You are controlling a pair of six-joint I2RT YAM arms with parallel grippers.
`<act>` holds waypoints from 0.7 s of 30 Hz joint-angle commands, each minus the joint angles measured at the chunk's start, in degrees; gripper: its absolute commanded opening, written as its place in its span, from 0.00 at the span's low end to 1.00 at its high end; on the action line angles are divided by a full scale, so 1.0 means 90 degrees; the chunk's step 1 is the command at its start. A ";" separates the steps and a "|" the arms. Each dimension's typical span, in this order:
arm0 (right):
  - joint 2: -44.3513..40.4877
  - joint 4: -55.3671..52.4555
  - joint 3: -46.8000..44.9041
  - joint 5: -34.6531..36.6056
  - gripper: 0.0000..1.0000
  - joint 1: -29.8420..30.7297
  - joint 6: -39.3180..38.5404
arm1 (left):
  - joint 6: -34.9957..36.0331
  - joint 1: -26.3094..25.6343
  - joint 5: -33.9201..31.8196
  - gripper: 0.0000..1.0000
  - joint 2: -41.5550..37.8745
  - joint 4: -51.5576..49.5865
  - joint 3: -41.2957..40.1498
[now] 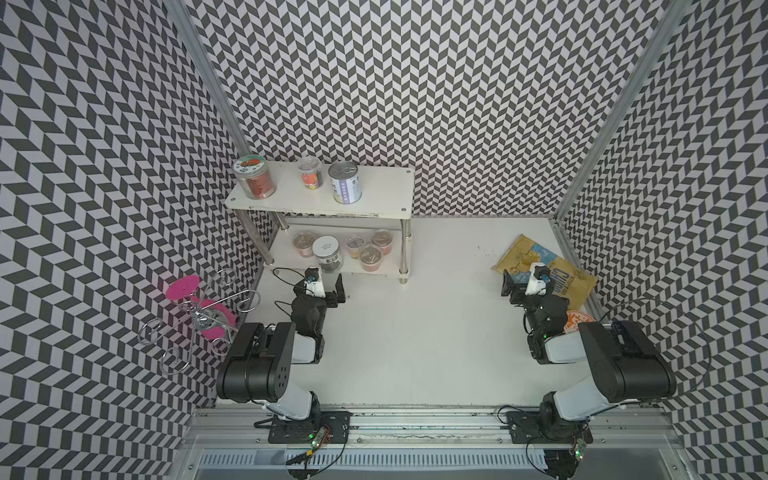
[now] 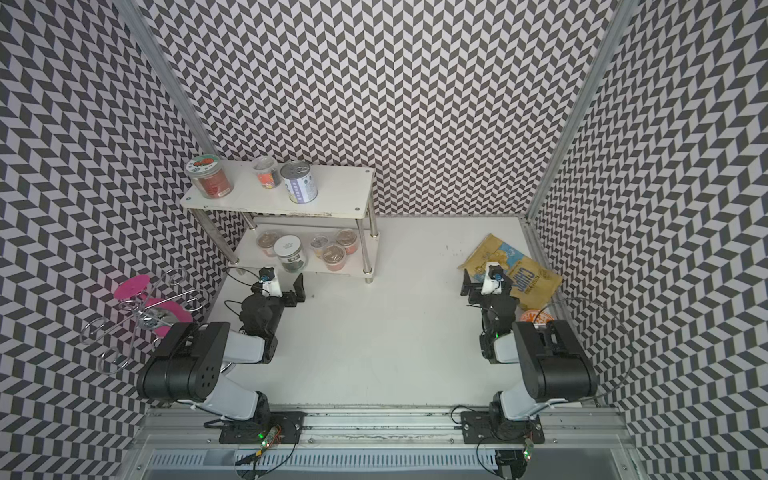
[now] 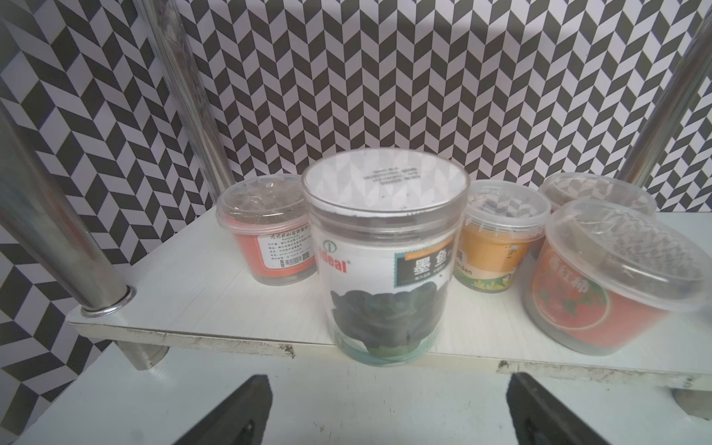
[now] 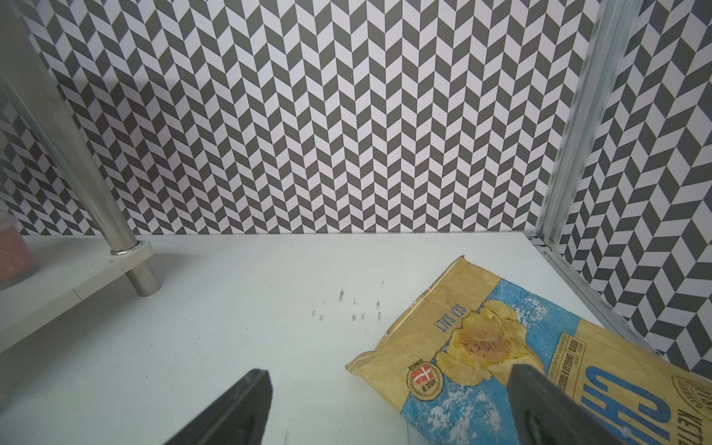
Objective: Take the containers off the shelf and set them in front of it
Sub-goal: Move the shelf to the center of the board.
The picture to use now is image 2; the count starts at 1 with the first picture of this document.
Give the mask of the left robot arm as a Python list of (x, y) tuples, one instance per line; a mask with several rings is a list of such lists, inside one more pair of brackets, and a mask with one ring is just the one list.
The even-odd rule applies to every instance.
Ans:
[(177, 323), (170, 327), (138, 374), (138, 395), (186, 404), (218, 416), (222, 423), (267, 425), (271, 416), (267, 396), (229, 379), (222, 369), (226, 364), (272, 361), (282, 314), (306, 300), (302, 274), (290, 290), (280, 294), (270, 291), (277, 282), (273, 268), (259, 271), (251, 294), (241, 303), (239, 331), (228, 322), (202, 326)]

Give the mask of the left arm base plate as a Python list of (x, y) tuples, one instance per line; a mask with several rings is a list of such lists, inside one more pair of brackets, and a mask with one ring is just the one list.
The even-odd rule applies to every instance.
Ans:
[(304, 411), (272, 412), (264, 421), (225, 421), (218, 442), (220, 444), (256, 445), (263, 443), (273, 428), (278, 428), (276, 440), (281, 445), (299, 442), (306, 413)]

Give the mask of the white lid dark jar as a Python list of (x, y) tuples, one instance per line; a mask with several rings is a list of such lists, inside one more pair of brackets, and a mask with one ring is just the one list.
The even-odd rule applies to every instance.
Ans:
[(288, 273), (300, 273), (308, 263), (301, 239), (297, 235), (279, 237), (273, 245), (273, 251)]

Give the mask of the tomato label seed jar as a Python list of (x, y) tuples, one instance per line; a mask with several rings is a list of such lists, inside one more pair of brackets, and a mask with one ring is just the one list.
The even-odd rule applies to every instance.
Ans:
[(232, 184), (216, 155), (196, 156), (185, 163), (184, 171), (206, 198), (222, 198), (232, 191)]

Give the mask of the purple white tin can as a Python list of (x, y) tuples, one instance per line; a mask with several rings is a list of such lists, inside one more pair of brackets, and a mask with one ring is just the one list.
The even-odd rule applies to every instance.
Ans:
[(306, 161), (291, 161), (280, 169), (290, 200), (295, 204), (308, 204), (318, 195), (311, 165)]

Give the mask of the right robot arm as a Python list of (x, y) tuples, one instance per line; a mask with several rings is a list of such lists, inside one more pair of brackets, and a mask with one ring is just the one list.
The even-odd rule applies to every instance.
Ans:
[(460, 295), (481, 312), (478, 340), (482, 357), (492, 364), (516, 366), (522, 382), (496, 393), (489, 417), (496, 426), (534, 419), (539, 412), (594, 396), (598, 378), (575, 332), (565, 320), (542, 326), (518, 318), (521, 300), (499, 265), (475, 280), (462, 272)]

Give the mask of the small red label cup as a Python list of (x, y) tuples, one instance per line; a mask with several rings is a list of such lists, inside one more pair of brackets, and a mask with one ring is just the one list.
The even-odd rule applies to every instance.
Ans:
[(265, 155), (254, 159), (252, 170), (265, 189), (275, 189), (281, 183), (280, 165), (272, 156)]

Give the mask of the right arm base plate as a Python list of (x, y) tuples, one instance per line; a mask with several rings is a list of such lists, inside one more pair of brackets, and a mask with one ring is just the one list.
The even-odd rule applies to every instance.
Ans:
[(523, 445), (526, 440), (539, 445), (545, 442), (543, 427), (538, 419), (508, 420), (501, 414), (488, 411), (463, 410), (455, 415), (455, 420), (459, 422), (463, 441), (467, 445)]

